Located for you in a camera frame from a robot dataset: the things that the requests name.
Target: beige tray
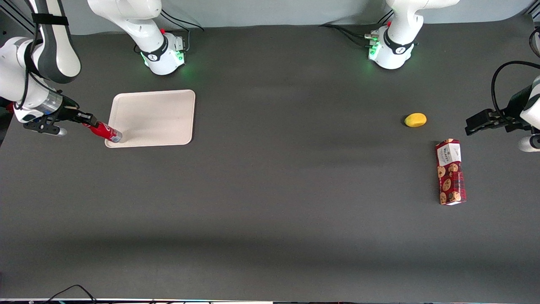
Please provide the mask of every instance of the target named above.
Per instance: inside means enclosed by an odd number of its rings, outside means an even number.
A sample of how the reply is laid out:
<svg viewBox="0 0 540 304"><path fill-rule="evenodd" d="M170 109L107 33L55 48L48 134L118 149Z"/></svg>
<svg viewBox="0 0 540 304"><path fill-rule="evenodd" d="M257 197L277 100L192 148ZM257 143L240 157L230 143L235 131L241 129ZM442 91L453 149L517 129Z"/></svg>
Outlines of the beige tray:
<svg viewBox="0 0 540 304"><path fill-rule="evenodd" d="M195 92L175 90L118 94L109 125L123 137L109 148L188 144L193 134Z"/></svg>

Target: gray table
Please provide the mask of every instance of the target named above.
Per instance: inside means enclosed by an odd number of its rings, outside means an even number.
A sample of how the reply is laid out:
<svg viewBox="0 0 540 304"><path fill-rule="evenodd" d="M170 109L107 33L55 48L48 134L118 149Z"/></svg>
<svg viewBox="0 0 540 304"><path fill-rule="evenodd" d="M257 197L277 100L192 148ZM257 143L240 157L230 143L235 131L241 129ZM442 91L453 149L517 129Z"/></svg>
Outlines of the gray table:
<svg viewBox="0 0 540 304"><path fill-rule="evenodd" d="M517 150L526 133L463 131L500 64L537 60L531 30L426 25L388 71L332 29L209 29L165 77L126 35L75 37L83 72L59 88L105 121L118 93L193 89L193 141L108 149L76 124L56 138L13 123L0 295L538 303L540 155ZM537 74L501 73L501 102ZM428 124L402 126L416 111ZM434 144L449 137L469 202L443 207Z"/></svg>

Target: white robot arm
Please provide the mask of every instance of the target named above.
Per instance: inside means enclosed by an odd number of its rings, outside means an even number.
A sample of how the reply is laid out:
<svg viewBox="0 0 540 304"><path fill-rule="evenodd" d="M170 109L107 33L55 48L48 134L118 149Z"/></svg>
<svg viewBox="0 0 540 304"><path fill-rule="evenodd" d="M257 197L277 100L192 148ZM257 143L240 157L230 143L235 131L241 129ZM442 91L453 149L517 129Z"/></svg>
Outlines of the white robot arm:
<svg viewBox="0 0 540 304"><path fill-rule="evenodd" d="M494 96L494 84L492 84L492 96ZM536 77L532 85L515 93L508 106L504 109L485 109L467 119L465 132L472 135L486 129L504 127L506 132L514 130L530 131L532 135L522 138L518 147L524 152L540 152L540 76Z"/></svg>
<svg viewBox="0 0 540 304"><path fill-rule="evenodd" d="M422 9L445 8L459 1L386 0L388 6L394 10L394 19L390 26L384 25L365 35L372 45L368 58L385 69L401 67L410 58L413 41L424 24L424 17L416 12Z"/></svg>
<svg viewBox="0 0 540 304"><path fill-rule="evenodd" d="M120 132L80 111L75 101L43 80L45 77L57 83L71 82L80 72L80 61L71 43L61 1L28 0L28 4L36 24L34 39L14 37L0 48L1 106L12 108L24 128L39 133L63 136L67 131L54 123L69 120L82 123L108 140L119 141ZM38 30L42 41L37 40Z"/></svg>
<svg viewBox="0 0 540 304"><path fill-rule="evenodd" d="M88 0L88 5L133 38L153 73L167 75L184 64L183 39L162 33L152 20L161 13L161 0Z"/></svg>

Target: black wire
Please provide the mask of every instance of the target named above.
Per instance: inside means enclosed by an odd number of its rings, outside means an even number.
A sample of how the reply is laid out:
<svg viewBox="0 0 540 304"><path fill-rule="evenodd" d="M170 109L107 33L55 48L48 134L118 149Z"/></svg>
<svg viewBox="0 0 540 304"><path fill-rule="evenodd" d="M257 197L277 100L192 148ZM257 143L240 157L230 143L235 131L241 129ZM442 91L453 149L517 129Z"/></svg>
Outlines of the black wire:
<svg viewBox="0 0 540 304"><path fill-rule="evenodd" d="M183 26L183 25L181 25L181 24L178 24L177 22L174 22L174 21L170 20L170 19L169 19L167 16L165 16L163 13L161 13L161 16L162 16L163 18L167 19L170 23L176 24L176 25L178 25L179 27L183 28L183 29L186 30L186 31L190 31L190 30L188 30L185 26Z"/></svg>
<svg viewBox="0 0 540 304"><path fill-rule="evenodd" d="M66 291L70 290L71 288L73 287L79 287L80 289L82 289L87 295L88 297L90 298L90 300L92 300L92 303L93 304L96 304L97 300L96 298L94 298L94 296L88 292L88 290L84 289L84 287L82 287L81 285L79 284L75 284L75 285L72 285L66 289L64 289L63 291L59 292L59 293L56 293L54 296L50 297L47 301L45 301L45 303L49 303L52 299L56 298L59 294L61 293L65 293Z"/></svg>
<svg viewBox="0 0 540 304"><path fill-rule="evenodd" d="M532 41L533 39L535 39L535 36L537 33L540 33L540 28L537 28L534 31L532 31L531 35L529 36L529 47L531 48L532 52L535 53L536 56L540 57L540 51L538 51L536 42Z"/></svg>
<svg viewBox="0 0 540 304"><path fill-rule="evenodd" d="M378 23L381 23L381 21L382 21L386 16L388 16L388 14L391 13L391 12L394 12L394 10L393 10L393 9L390 9L390 10L388 11L388 13L386 13L386 15L382 16L382 17L379 19L379 21L377 21L377 24L378 24Z"/></svg>
<svg viewBox="0 0 540 304"><path fill-rule="evenodd" d="M10 3L10 1L8 0L4 0L4 2L9 5L9 7L11 7L12 10L14 10L19 16L23 17L24 20L26 20L26 22L30 23L31 25L33 25L33 22L30 21L23 13L21 13L17 8L15 8L14 4Z"/></svg>
<svg viewBox="0 0 540 304"><path fill-rule="evenodd" d="M364 37L364 35L357 34L357 33L353 32L353 31L350 31L350 30L348 30L348 29L346 29L346 28L344 28L344 27L341 27L341 26L335 25L335 24L321 24L320 27L323 27L323 28L333 28L333 29L342 30L342 31L344 31L344 32L349 33L350 35L352 35L352 36L354 36L354 37L361 37L361 38Z"/></svg>
<svg viewBox="0 0 540 304"><path fill-rule="evenodd" d="M495 73L493 74L493 78L491 79L491 100L493 101L493 107L495 108L495 111L497 112L497 114L508 124L508 125L512 125L514 123L512 123L506 116L503 115L501 109L499 108L499 105L497 104L497 98L495 97L495 81L497 80L497 76L499 75L499 73L501 72L502 69L504 69L504 67L507 67L509 65L512 65L512 64L521 64L521 65L527 65L529 67L533 67L533 68L537 68L537 69L540 69L540 64L536 64L536 63L532 63L532 62L528 62L528 61L518 61L518 60L515 60L515 61L509 61L509 62L506 62L506 63L503 63L496 71Z"/></svg>
<svg viewBox="0 0 540 304"><path fill-rule="evenodd" d="M202 31L204 31L204 28L201 27L200 25L197 25L195 23L191 23L191 22L188 22L188 21L185 21L185 20L182 20L182 19L178 19L178 18L175 18L173 17L171 14L169 14L168 12L166 12L164 9L161 9L161 12L166 14L167 16L173 18L174 20L176 21L179 21L179 22L182 22L182 23L186 23L186 24L191 24L191 25L194 25L195 27L198 27L199 29L201 29Z"/></svg>
<svg viewBox="0 0 540 304"><path fill-rule="evenodd" d="M345 37L347 37L347 39L349 39L350 41L352 41L354 44L356 44L356 45L358 45L358 46L360 46L360 47L364 47L363 44L361 44L360 42L354 40L351 36L349 36L349 35L347 34L347 32L349 32L347 29L344 29L344 28L342 28L342 27L340 27L340 26L337 26L337 25L336 25L336 26L331 26L331 25L333 25L333 24L322 24L322 25L320 25L320 27L336 29L336 30L338 30L340 33L342 33L343 35L345 35Z"/></svg>
<svg viewBox="0 0 540 304"><path fill-rule="evenodd" d="M171 22L172 24L176 24L178 25L179 27L183 28L184 30L187 31L187 43L186 43L186 48L184 49L184 52L187 52L190 50L190 40L191 40L191 31L188 30L187 28L185 28L184 26L182 26L181 24L178 24L172 20L170 20L169 18L167 18L167 16L161 14L161 16L165 19L167 19L169 22Z"/></svg>
<svg viewBox="0 0 540 304"><path fill-rule="evenodd" d="M394 15L394 12L392 11L392 14L390 14L390 16L386 17L386 19L382 22L383 24L386 23L386 21L388 21L390 19L391 16Z"/></svg>
<svg viewBox="0 0 540 304"><path fill-rule="evenodd" d="M18 23L20 26L24 27L28 32L30 32L31 34L33 34L32 31L31 31L26 25L24 25L19 19L17 19L17 17L15 17L12 13L10 13L10 11L8 11L7 9L5 9L5 7L4 7L3 5L0 5L0 8L2 8L2 10L4 10L8 15L10 15L11 18L13 18L15 21L17 21L17 23Z"/></svg>

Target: lemon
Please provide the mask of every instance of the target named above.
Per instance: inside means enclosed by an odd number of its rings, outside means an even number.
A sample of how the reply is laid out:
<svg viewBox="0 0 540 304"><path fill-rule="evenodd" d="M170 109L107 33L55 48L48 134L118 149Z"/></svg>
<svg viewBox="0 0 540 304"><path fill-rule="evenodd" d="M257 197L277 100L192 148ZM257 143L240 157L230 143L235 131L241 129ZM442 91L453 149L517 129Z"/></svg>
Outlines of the lemon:
<svg viewBox="0 0 540 304"><path fill-rule="evenodd" d="M421 127L426 124L428 118L422 113L412 113L405 118L405 124L411 128Z"/></svg>

